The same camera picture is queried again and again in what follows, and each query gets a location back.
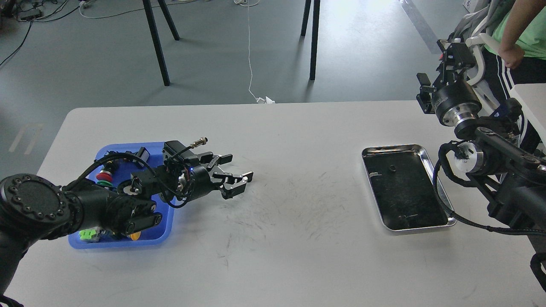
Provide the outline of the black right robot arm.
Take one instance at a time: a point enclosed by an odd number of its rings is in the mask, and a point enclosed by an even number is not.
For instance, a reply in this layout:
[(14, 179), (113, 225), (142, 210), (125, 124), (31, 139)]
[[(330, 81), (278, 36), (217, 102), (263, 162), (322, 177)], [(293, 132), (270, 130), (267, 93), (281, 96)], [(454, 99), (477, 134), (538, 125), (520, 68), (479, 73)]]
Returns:
[(489, 216), (503, 227), (470, 221), (441, 201), (443, 210), (448, 217), (478, 229), (527, 236), (535, 249), (530, 268), (544, 288), (545, 245), (538, 238), (545, 237), (545, 159), (514, 144), (520, 134), (521, 104), (510, 98), (507, 116), (479, 116), (482, 104), (465, 77), (466, 70), (476, 65), (475, 57), (465, 43), (438, 40), (437, 45), (442, 52), (439, 75), (431, 82), (427, 74), (417, 74), (420, 92), (416, 99), (424, 113), (454, 128), (456, 140), (439, 147), (433, 190), (438, 193), (440, 169), (452, 182), (476, 187), (489, 202)]

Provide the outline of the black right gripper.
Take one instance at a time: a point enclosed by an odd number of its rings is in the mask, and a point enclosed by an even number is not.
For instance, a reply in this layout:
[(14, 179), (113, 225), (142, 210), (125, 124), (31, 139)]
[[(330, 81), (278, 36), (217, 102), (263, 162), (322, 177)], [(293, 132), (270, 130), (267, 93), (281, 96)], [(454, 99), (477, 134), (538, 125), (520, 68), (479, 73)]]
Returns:
[(424, 72), (416, 74), (419, 93), (416, 99), (423, 113), (435, 113), (439, 123), (456, 127), (463, 121), (478, 119), (482, 105), (474, 90), (462, 80), (464, 73), (476, 65), (476, 59), (465, 43), (439, 39), (437, 45), (442, 51), (436, 88)]

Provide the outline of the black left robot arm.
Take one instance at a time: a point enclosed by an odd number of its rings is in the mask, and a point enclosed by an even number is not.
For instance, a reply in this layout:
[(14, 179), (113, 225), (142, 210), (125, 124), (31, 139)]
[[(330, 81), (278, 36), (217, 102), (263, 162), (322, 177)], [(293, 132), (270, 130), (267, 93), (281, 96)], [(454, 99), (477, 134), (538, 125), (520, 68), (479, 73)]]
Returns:
[(178, 209), (220, 191), (226, 200), (244, 192), (253, 172), (232, 174), (221, 165), (232, 155), (192, 150), (203, 137), (183, 145), (177, 140), (109, 145), (80, 177), (57, 186), (33, 174), (1, 180), (1, 304), (19, 307), (5, 296), (16, 268), (39, 240), (76, 233), (86, 241), (131, 235), (161, 225), (157, 200)]

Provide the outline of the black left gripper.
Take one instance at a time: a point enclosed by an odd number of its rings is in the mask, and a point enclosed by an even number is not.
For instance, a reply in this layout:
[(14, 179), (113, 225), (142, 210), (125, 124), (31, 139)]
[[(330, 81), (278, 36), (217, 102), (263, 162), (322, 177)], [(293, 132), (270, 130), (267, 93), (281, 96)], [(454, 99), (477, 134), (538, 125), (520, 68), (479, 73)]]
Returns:
[(207, 169), (212, 169), (214, 166), (231, 162), (232, 158), (232, 154), (215, 155), (211, 151), (201, 153), (200, 164), (205, 165), (205, 167), (189, 167), (189, 171), (183, 171), (179, 176), (179, 190), (181, 194), (185, 195), (185, 198), (179, 200), (190, 202), (215, 190), (219, 190), (225, 200), (242, 194), (247, 183), (252, 182), (253, 171), (240, 175), (215, 171), (212, 178), (207, 171)]

